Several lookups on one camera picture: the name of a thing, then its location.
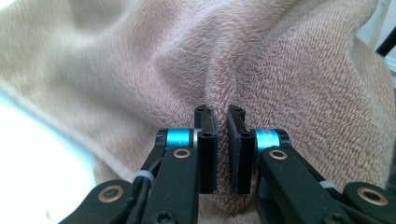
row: black cable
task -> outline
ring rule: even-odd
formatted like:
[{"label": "black cable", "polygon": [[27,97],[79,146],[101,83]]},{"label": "black cable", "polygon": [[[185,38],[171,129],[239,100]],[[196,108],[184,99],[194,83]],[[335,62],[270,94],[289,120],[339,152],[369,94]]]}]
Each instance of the black cable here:
[{"label": "black cable", "polygon": [[[150,173],[152,173],[154,176],[156,176],[162,162],[163,162],[163,158],[159,158],[159,159],[155,160],[149,166],[148,171]],[[140,185],[140,186],[138,186],[140,188],[137,188],[138,194],[137,194],[136,200],[134,202],[134,206],[132,207],[131,212],[128,216],[128,219],[125,222],[127,224],[140,223],[142,216],[143,216],[144,209],[146,207],[148,197],[149,197],[149,190],[151,188],[150,180],[147,178],[139,176],[134,180],[133,184],[136,184],[136,183],[138,185]]]},{"label": "black cable", "polygon": [[395,47],[396,45],[396,26],[393,28],[392,32],[388,35],[388,37],[384,40],[384,42],[379,46],[379,48],[375,51],[382,57],[387,56],[387,54]]},{"label": "black cable", "polygon": [[140,188],[139,194],[136,199],[136,204],[131,210],[131,213],[128,216],[128,220],[125,222],[127,224],[138,224],[140,223],[143,211],[146,207],[146,202],[149,196],[149,179],[143,179],[142,186]]}]

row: screw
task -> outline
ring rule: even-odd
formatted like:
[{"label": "screw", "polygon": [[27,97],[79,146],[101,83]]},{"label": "screw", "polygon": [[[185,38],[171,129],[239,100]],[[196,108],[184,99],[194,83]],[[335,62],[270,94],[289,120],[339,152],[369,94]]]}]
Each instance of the screw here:
[{"label": "screw", "polygon": [[288,157],[288,154],[280,150],[271,150],[270,156],[273,157],[274,159],[281,161],[281,160],[285,160]]},{"label": "screw", "polygon": [[336,213],[328,214],[323,218],[324,224],[345,224],[344,218]]},{"label": "screw", "polygon": [[103,194],[103,196],[105,196],[105,198],[114,198],[116,197],[116,195],[119,193],[119,191],[117,189],[108,189],[105,191],[105,193]]},{"label": "screw", "polygon": [[152,224],[177,224],[174,216],[170,212],[161,212],[154,216]]},{"label": "screw", "polygon": [[174,157],[178,158],[178,159],[184,159],[184,158],[188,158],[191,155],[191,152],[188,149],[185,148],[180,148],[176,151],[174,151]]}]

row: beige towel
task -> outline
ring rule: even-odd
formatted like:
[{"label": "beige towel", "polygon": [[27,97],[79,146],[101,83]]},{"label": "beige towel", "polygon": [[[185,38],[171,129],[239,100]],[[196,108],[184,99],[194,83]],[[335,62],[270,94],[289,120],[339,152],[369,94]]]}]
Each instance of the beige towel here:
[{"label": "beige towel", "polygon": [[209,105],[219,192],[201,198],[199,221],[254,223],[251,195],[227,195],[229,104],[246,109],[249,128],[285,129],[338,187],[385,186],[396,135],[389,70],[354,38],[375,6],[19,0],[0,11],[0,88],[87,147],[99,182],[129,179],[158,129],[192,127],[193,109]]}]

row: cable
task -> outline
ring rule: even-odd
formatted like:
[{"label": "cable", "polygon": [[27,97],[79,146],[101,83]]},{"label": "cable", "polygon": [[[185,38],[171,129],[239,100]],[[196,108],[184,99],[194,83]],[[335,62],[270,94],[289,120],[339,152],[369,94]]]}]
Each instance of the cable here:
[{"label": "cable", "polygon": [[[161,163],[163,162],[163,158],[159,158],[157,160],[155,160],[147,169],[147,171],[145,171],[146,173],[150,173],[152,176],[156,176],[158,173],[158,170],[161,166]],[[134,203],[134,206],[131,209],[131,212],[128,216],[128,219],[125,223],[127,224],[137,224],[140,223],[142,216],[143,216],[143,212],[144,209],[146,207],[146,203],[149,197],[149,190],[152,187],[152,183],[154,181],[151,178],[148,178],[145,175],[137,175],[134,180],[133,180],[133,184],[137,184],[138,187],[138,194]]]},{"label": "cable", "polygon": [[379,46],[379,48],[375,51],[382,57],[387,56],[387,54],[395,47],[396,45],[396,26],[393,28],[392,32],[388,35],[388,37],[384,40],[384,42]]},{"label": "cable", "polygon": [[151,185],[154,183],[154,175],[150,171],[146,170],[139,170],[137,172],[134,172],[134,174],[132,175],[132,183],[134,183],[134,180],[139,176],[148,179]]}]

